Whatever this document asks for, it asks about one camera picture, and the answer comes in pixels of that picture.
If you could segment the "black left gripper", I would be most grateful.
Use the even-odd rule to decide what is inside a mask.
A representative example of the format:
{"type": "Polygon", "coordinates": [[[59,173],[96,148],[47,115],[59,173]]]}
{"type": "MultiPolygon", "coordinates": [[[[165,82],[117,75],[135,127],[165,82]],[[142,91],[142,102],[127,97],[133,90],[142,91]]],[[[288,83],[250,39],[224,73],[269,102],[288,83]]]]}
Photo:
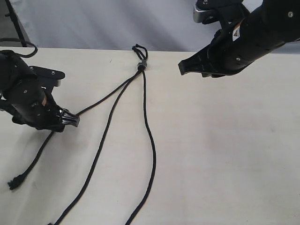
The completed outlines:
{"type": "Polygon", "coordinates": [[[11,97],[11,105],[15,109],[14,123],[37,130],[61,133],[66,125],[78,127],[80,122],[80,117],[61,109],[45,89],[21,91],[11,97]]]}

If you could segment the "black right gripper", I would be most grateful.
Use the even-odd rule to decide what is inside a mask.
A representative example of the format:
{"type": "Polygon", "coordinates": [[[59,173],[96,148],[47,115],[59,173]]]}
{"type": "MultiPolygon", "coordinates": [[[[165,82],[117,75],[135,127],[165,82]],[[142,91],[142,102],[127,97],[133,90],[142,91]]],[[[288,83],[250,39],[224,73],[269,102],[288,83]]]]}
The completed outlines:
{"type": "Polygon", "coordinates": [[[203,77],[235,75],[253,63],[253,31],[249,28],[219,30],[211,43],[179,62],[181,75],[201,73],[203,77]]]}

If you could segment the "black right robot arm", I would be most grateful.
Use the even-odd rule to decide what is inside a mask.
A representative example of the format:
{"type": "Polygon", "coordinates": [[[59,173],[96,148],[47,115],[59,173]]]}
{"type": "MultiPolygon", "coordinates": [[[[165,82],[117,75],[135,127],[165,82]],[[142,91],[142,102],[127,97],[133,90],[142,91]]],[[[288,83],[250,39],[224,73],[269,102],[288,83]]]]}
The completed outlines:
{"type": "Polygon", "coordinates": [[[264,0],[250,12],[241,0],[198,0],[196,23],[219,22],[209,45],[182,60],[182,75],[219,78],[240,73],[257,59],[300,39],[300,2],[264,0]]]}

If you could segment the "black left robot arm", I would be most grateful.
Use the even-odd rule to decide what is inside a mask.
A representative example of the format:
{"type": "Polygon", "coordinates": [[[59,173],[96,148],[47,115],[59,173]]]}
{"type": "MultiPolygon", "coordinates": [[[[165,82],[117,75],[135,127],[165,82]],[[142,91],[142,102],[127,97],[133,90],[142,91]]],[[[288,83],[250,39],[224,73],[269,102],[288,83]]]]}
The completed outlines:
{"type": "Polygon", "coordinates": [[[12,121],[37,130],[63,132],[66,125],[77,127],[78,115],[59,106],[53,88],[60,86],[65,73],[45,67],[28,66],[23,56],[11,50],[0,52],[0,109],[12,121]]]}

